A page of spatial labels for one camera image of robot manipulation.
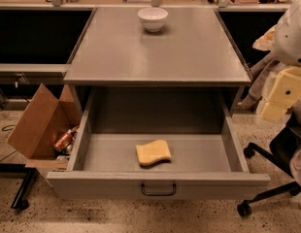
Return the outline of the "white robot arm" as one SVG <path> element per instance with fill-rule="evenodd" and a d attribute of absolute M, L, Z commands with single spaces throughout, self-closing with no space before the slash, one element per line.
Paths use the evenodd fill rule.
<path fill-rule="evenodd" d="M 258 116 L 278 122 L 301 98 L 301 0 L 294 0 L 276 25 L 274 52 L 284 69 L 268 83 Z"/>

